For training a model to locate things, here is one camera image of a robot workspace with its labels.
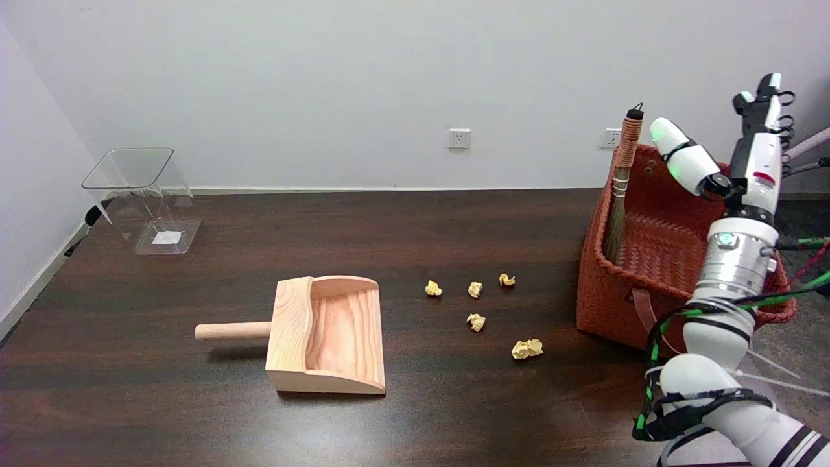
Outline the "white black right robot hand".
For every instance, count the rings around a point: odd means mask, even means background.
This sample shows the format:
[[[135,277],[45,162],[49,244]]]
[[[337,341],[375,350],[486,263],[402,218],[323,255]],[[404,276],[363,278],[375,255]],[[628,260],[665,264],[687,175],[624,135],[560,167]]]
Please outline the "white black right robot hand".
[[[742,91],[734,96],[741,136],[726,173],[704,146],[670,119],[655,119],[649,134],[668,172],[683,189],[697,197],[723,198],[727,217],[772,224],[779,203],[782,157],[792,136],[792,126],[781,125],[780,119],[783,107],[794,103],[794,97],[791,91],[781,91],[779,72],[762,77],[755,93]]]

